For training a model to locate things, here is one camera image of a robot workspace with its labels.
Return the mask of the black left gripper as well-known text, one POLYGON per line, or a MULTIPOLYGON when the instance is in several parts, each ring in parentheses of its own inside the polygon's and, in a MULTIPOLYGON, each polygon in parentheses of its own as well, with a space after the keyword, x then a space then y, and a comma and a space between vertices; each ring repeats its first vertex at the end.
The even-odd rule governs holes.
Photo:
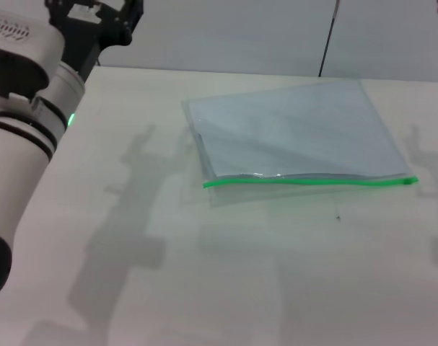
POLYGON ((101 52, 128 46, 144 13, 144 0, 122 0, 115 9, 103 0, 45 0, 48 22, 65 37, 62 61, 86 81, 101 52))

